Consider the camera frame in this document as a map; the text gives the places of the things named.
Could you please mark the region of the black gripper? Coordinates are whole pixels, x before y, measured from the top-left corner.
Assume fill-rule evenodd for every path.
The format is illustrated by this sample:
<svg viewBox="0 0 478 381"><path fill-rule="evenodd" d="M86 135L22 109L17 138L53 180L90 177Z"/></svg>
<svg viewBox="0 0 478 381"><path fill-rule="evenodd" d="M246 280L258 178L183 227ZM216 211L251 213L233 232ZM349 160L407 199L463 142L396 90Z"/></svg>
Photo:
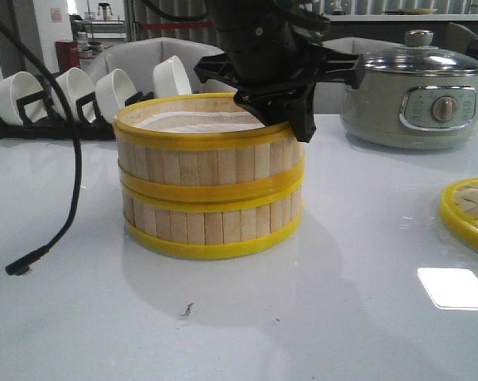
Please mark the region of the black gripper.
<svg viewBox="0 0 478 381"><path fill-rule="evenodd" d="M317 83L357 89L365 69L361 55L324 48L296 32L327 31L325 17L299 15L212 15L222 53L195 66L201 82L213 79L236 89L236 104L259 119L289 119L299 142L309 143Z"/></svg>

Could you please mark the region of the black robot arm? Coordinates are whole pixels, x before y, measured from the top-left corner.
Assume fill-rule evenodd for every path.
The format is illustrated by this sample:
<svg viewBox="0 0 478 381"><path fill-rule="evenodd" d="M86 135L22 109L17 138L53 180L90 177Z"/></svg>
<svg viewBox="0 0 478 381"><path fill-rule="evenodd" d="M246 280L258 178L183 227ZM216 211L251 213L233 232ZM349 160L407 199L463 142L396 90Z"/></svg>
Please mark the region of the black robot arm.
<svg viewBox="0 0 478 381"><path fill-rule="evenodd" d="M300 142L309 142L316 130L317 83L357 89L365 76L362 55L315 44L330 20L297 1L207 1L205 6L223 52L197 63L199 80L235 88L238 106L265 125L288 122Z"/></svg>

